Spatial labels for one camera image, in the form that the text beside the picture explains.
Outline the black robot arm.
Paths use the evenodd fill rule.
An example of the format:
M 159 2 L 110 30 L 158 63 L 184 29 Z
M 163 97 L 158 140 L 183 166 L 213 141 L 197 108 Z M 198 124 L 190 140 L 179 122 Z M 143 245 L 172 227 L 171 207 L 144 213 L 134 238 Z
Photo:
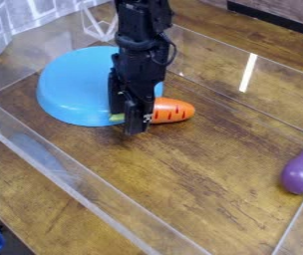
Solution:
M 108 79 L 112 115 L 124 115 L 126 134 L 146 132 L 152 122 L 154 88 L 164 80 L 171 64 L 170 47 L 175 43 L 164 30 L 172 25 L 174 12 L 168 0 L 115 0 L 119 51 L 112 54 L 114 67 Z

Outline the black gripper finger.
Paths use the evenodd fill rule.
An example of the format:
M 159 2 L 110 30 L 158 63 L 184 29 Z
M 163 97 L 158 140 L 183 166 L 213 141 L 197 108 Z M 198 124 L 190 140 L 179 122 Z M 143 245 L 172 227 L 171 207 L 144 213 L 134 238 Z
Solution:
M 126 100 L 124 114 L 127 135 L 135 135 L 146 132 L 152 122 L 155 97 L 130 98 Z
M 126 95 L 120 87 L 120 80 L 118 78 L 116 69 L 111 68 L 108 78 L 108 95 L 110 95 L 110 109 L 111 114 L 118 115 L 124 112 Z

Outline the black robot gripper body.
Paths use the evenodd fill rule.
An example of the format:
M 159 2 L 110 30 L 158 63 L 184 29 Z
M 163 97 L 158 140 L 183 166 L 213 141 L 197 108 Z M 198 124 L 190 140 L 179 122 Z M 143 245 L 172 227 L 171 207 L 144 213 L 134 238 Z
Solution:
M 164 79 L 167 47 L 154 46 L 142 51 L 119 47 L 112 62 L 126 100 L 155 97 L 154 87 Z

